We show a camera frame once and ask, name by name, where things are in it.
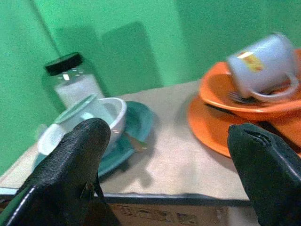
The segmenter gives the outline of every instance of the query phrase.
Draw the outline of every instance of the gray mug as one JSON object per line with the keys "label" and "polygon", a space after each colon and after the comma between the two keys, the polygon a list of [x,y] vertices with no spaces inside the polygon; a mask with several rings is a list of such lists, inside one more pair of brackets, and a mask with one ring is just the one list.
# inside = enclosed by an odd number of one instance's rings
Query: gray mug
{"label": "gray mug", "polygon": [[[290,41],[280,33],[246,47],[227,58],[231,76],[241,96],[261,101],[278,101],[293,95],[299,86],[296,56]],[[265,95],[286,80],[291,84],[284,92]]]}

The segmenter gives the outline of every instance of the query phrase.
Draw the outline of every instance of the tabletop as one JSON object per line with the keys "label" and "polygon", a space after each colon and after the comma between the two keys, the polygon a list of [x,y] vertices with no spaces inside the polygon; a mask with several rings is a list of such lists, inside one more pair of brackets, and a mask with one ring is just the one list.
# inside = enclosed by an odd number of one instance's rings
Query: tabletop
{"label": "tabletop", "polygon": [[[101,180],[108,197],[190,194],[248,201],[232,160],[199,142],[190,130],[186,114],[190,101],[198,94],[199,83],[200,80],[120,96],[147,105],[155,113],[155,123],[146,141],[148,149],[135,153]],[[32,172],[37,154],[33,145],[0,177],[0,193],[22,185]]]}

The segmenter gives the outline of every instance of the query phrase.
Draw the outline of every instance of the jar lid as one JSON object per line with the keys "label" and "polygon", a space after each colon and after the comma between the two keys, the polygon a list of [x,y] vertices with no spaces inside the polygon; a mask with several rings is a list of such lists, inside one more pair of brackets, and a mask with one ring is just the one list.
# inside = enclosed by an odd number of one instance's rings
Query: jar lid
{"label": "jar lid", "polygon": [[58,75],[77,67],[83,62],[80,53],[70,53],[47,63],[44,67],[50,76]]}

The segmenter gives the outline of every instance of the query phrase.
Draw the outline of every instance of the green wall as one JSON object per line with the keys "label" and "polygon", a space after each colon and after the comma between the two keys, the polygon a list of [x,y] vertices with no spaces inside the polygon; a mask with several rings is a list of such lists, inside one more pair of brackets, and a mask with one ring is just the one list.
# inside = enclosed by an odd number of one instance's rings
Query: green wall
{"label": "green wall", "polygon": [[115,96],[196,80],[272,31],[301,44],[300,0],[34,3],[37,11],[30,0],[0,3],[0,174],[59,114],[41,81],[43,64],[59,54],[80,51]]}

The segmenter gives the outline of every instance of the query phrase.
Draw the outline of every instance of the teal saucer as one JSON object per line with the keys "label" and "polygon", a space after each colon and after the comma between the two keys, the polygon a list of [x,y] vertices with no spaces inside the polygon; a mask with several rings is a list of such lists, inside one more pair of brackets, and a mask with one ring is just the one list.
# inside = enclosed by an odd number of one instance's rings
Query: teal saucer
{"label": "teal saucer", "polygon": [[[140,141],[145,141],[154,124],[154,113],[144,104],[127,101],[126,117],[125,132]],[[125,135],[121,135],[113,150],[102,158],[98,167],[98,176],[101,177],[117,168],[121,163],[131,157],[134,152],[135,150],[128,138]],[[34,168],[45,157],[46,155],[39,154],[35,160]]]}

